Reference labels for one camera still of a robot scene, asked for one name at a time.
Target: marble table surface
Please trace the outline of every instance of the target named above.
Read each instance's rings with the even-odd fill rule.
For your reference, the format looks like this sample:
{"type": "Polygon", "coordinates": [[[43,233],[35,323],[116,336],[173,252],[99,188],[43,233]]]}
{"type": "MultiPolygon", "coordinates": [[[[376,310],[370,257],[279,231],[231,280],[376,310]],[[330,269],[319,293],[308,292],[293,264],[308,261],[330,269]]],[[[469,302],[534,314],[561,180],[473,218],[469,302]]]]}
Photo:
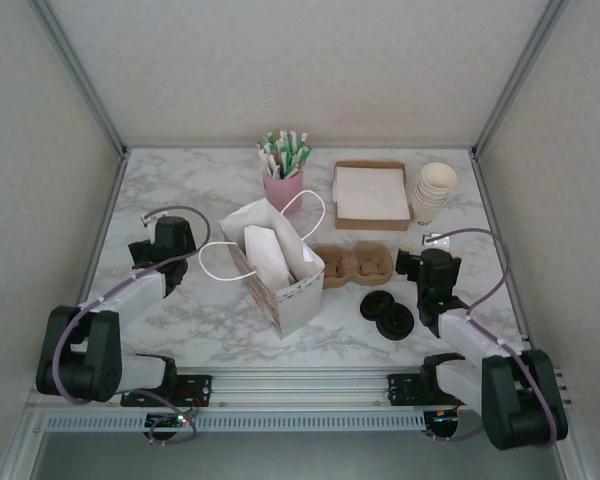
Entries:
{"type": "MultiPolygon", "coordinates": [[[[186,204],[204,212],[212,223],[212,240],[222,240],[218,220],[264,195],[255,148],[134,149],[99,259],[90,297],[100,295],[125,279],[132,265],[127,245],[148,238],[140,216],[152,209],[186,204]]],[[[480,193],[466,151],[314,149],[305,170],[305,188],[315,190],[327,203],[327,215],[308,239],[309,246],[338,244],[353,247],[363,240],[421,251],[422,235],[462,227],[488,228],[480,193]],[[394,160],[406,165],[412,194],[420,169],[442,161],[458,173],[459,182],[447,207],[428,226],[412,223],[407,232],[335,230],[331,198],[334,163],[338,160],[394,160]]],[[[200,241],[204,224],[188,212],[200,241]]],[[[302,209],[289,217],[302,235],[320,214],[315,198],[305,197],[302,209]]],[[[462,257],[457,295],[470,303],[487,292],[502,270],[493,241],[464,234],[451,239],[451,253],[462,257]]],[[[217,275],[234,276],[228,251],[205,251],[205,264],[217,275]]],[[[413,332],[399,342],[382,337],[375,324],[359,313],[362,298],[374,289],[350,283],[325,290],[318,317],[281,340],[242,282],[218,282],[207,277],[194,257],[180,287],[160,304],[146,310],[123,332],[128,352],[172,356],[180,367],[390,367],[417,366],[427,355],[452,351],[416,320],[413,332]]],[[[416,287],[394,275],[380,287],[391,292],[417,317],[416,287]]],[[[507,340],[519,341],[511,302],[501,289],[475,312],[476,319],[507,340]]]]}

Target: paper bag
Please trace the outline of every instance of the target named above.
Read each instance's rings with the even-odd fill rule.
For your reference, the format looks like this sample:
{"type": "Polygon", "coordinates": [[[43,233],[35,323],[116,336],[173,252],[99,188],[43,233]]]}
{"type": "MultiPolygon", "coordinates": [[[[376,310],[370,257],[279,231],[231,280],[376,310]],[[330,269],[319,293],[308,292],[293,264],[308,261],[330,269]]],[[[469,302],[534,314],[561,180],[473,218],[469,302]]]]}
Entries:
{"type": "MultiPolygon", "coordinates": [[[[312,193],[317,196],[310,190],[300,194],[302,193],[312,193]]],[[[228,248],[236,267],[243,275],[253,273],[253,268],[244,254],[244,228],[248,225],[257,225],[270,228],[276,233],[289,271],[296,283],[273,292],[260,281],[257,275],[245,277],[244,282],[281,338],[306,325],[318,315],[324,281],[324,262],[304,243],[304,239],[315,231],[317,225],[307,236],[300,238],[289,220],[264,198],[245,205],[219,223],[227,242],[236,243],[236,245],[228,245],[228,248]]]]}

